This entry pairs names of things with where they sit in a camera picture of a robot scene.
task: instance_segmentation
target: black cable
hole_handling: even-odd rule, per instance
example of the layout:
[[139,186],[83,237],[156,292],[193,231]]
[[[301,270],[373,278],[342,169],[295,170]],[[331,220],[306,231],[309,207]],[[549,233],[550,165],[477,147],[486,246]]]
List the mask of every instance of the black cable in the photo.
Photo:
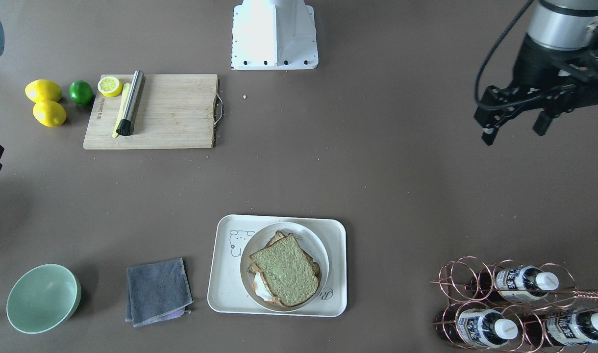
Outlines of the black cable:
[[541,98],[544,97],[544,96],[536,96],[536,97],[524,99],[523,101],[511,102],[511,103],[506,103],[506,104],[501,104],[501,105],[486,105],[486,104],[480,102],[480,98],[478,96],[478,90],[480,88],[480,78],[482,77],[482,73],[484,72],[485,67],[489,63],[489,60],[491,59],[491,56],[493,56],[493,54],[495,53],[497,47],[499,47],[499,45],[501,44],[501,41],[503,41],[503,39],[510,32],[510,30],[512,29],[512,27],[515,26],[515,24],[521,18],[521,16],[523,15],[523,13],[525,13],[525,10],[527,10],[528,7],[530,7],[530,5],[532,5],[533,2],[534,2],[534,0],[528,0],[528,2],[526,2],[525,5],[523,5],[523,7],[521,8],[521,10],[519,10],[519,12],[515,16],[515,18],[512,19],[512,21],[510,22],[510,24],[508,25],[508,27],[506,27],[506,29],[501,34],[501,36],[499,36],[499,38],[497,38],[497,41],[495,42],[495,44],[493,45],[493,47],[489,51],[489,54],[487,54],[487,57],[484,59],[484,61],[482,62],[482,65],[480,66],[480,70],[478,71],[478,76],[476,76],[476,78],[475,78],[475,85],[474,85],[474,88],[473,88],[473,98],[475,100],[475,103],[481,109],[484,109],[484,110],[505,109],[505,108],[514,107],[516,105],[521,105],[521,104],[524,104],[524,103],[529,103],[529,102],[532,102],[532,101],[537,101],[537,100],[539,100],[539,99],[541,99]]

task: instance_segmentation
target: yellow knife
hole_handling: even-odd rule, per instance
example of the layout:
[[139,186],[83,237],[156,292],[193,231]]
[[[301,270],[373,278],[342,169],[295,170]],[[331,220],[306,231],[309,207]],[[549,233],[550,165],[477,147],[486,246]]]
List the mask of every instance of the yellow knife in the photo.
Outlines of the yellow knife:
[[120,98],[120,108],[118,108],[118,116],[116,117],[116,122],[114,123],[114,132],[111,134],[111,137],[113,138],[118,137],[118,132],[116,132],[116,130],[118,129],[118,123],[120,122],[120,119],[123,118],[123,112],[125,110],[125,102],[127,101],[129,88],[131,88],[131,83],[125,83],[123,86],[123,91],[121,93],[122,96]]

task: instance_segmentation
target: black rubber tip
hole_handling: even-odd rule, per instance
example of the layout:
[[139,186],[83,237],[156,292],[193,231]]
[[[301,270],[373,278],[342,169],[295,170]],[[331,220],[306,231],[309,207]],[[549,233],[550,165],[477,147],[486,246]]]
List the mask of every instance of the black rubber tip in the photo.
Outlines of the black rubber tip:
[[117,134],[120,136],[129,136],[131,135],[131,121],[129,120],[120,120],[118,124],[118,128],[116,129]]

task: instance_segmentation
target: yellow lemon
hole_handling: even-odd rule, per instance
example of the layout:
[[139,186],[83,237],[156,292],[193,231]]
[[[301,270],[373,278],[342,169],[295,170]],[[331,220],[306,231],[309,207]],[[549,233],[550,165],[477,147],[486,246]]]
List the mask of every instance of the yellow lemon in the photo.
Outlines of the yellow lemon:
[[41,78],[26,85],[25,94],[35,103],[41,101],[59,102],[62,98],[62,89],[57,83]]
[[105,97],[115,97],[123,91],[123,83],[114,76],[105,76],[99,81],[98,89]]
[[59,126],[66,120],[66,110],[59,103],[42,101],[33,106],[33,116],[44,126]]

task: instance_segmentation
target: bottle label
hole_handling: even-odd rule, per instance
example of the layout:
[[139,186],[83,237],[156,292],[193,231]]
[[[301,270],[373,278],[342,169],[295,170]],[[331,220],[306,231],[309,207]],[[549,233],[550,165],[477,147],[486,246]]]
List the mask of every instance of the bottle label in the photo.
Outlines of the bottle label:
[[546,320],[548,335],[564,346],[584,346],[586,344],[598,343],[598,340],[586,337],[576,323],[578,309],[564,313],[552,313]]
[[465,343],[474,347],[481,348],[499,348],[497,344],[492,344],[487,340],[485,335],[482,333],[482,321],[484,320],[487,313],[494,311],[492,309],[476,310],[469,309],[460,313],[458,317],[458,324],[456,329]]
[[516,303],[529,303],[543,297],[537,297],[525,290],[523,275],[534,266],[507,268],[496,274],[496,287],[503,297]]

